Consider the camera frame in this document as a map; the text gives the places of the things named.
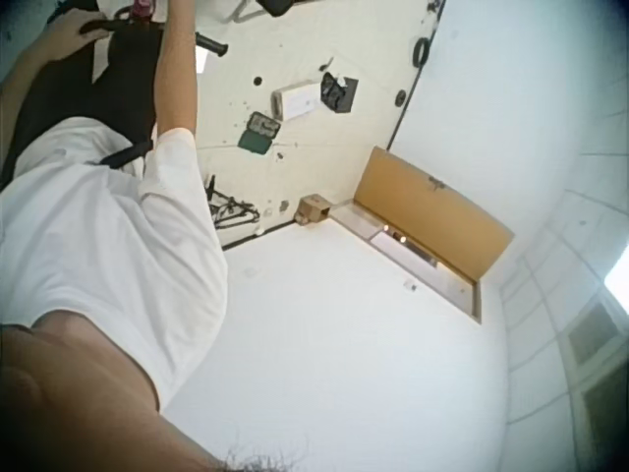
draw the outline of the light fixture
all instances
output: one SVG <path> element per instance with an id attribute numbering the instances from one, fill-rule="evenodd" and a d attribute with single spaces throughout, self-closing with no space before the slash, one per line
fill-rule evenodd
<path id="1" fill-rule="evenodd" d="M 605 287 L 629 315 L 629 245 L 605 278 Z"/>
<path id="2" fill-rule="evenodd" d="M 209 51 L 207 49 L 203 49 L 202 47 L 196 48 L 197 55 L 197 74 L 202 74 L 205 70 L 205 63 L 207 62 L 207 54 Z"/>

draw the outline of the white floor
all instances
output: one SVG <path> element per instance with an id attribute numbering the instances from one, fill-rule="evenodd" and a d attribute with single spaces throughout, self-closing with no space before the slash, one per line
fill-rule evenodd
<path id="1" fill-rule="evenodd" d="M 0 77 L 14 51 L 42 28 L 55 2 L 25 3 L 29 6 L 21 6 L 3 28 Z M 112 15 L 129 0 L 99 3 Z M 264 228 L 292 219 L 304 195 L 320 193 L 334 203 L 351 198 L 373 146 L 385 147 L 399 120 L 395 95 L 400 89 L 410 91 L 417 75 L 411 63 L 413 47 L 432 31 L 427 0 L 323 0 L 296 7 L 280 19 L 262 17 L 240 25 L 224 24 L 237 0 L 197 4 L 199 31 L 230 45 L 229 53 L 208 61 L 199 77 L 197 138 L 203 173 L 216 174 L 217 190 L 255 204 Z M 156 19 L 163 8 L 162 2 Z M 256 8 L 254 2 L 250 10 Z M 6 31 L 12 37 L 9 42 Z M 337 115 L 321 107 L 287 122 L 265 156 L 237 147 L 254 111 L 270 115 L 274 90 L 319 80 L 319 66 L 332 57 L 334 75 L 360 81 L 351 114 Z M 262 78 L 260 87 L 254 86 L 255 77 Z M 283 201 L 290 206 L 280 213 Z M 249 225 L 225 230 L 220 237 L 229 243 L 257 229 Z"/>

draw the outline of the hand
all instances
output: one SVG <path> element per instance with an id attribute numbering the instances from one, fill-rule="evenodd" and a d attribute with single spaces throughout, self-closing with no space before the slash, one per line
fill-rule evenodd
<path id="1" fill-rule="evenodd" d="M 91 42 L 109 35 L 105 29 L 96 29 L 86 34 L 80 34 L 80 29 L 94 20 L 106 20 L 100 12 L 85 10 L 70 10 L 57 18 L 44 30 L 34 44 L 35 50 L 45 61 L 60 61 L 71 56 Z"/>

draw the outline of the white t-shirt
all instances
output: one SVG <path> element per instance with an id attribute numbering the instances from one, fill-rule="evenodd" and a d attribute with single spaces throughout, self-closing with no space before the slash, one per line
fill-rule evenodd
<path id="1" fill-rule="evenodd" d="M 142 179 L 91 165 L 130 145 L 71 118 L 20 156 L 0 195 L 0 320 L 84 315 L 144 368 L 164 408 L 220 330 L 227 264 L 192 133 L 161 136 Z"/>

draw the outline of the black pants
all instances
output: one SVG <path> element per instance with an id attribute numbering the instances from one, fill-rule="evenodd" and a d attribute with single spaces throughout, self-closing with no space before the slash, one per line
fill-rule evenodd
<path id="1" fill-rule="evenodd" d="M 72 8 L 98 11 L 98 4 L 96 0 L 66 0 L 48 23 Z M 162 30 L 149 25 L 117 31 L 110 42 L 109 67 L 95 83 L 93 44 L 46 65 L 20 110 L 5 165 L 12 167 L 11 177 L 17 158 L 30 143 L 67 118 L 94 118 L 133 144 L 149 141 L 155 124 L 153 82 L 161 39 Z"/>

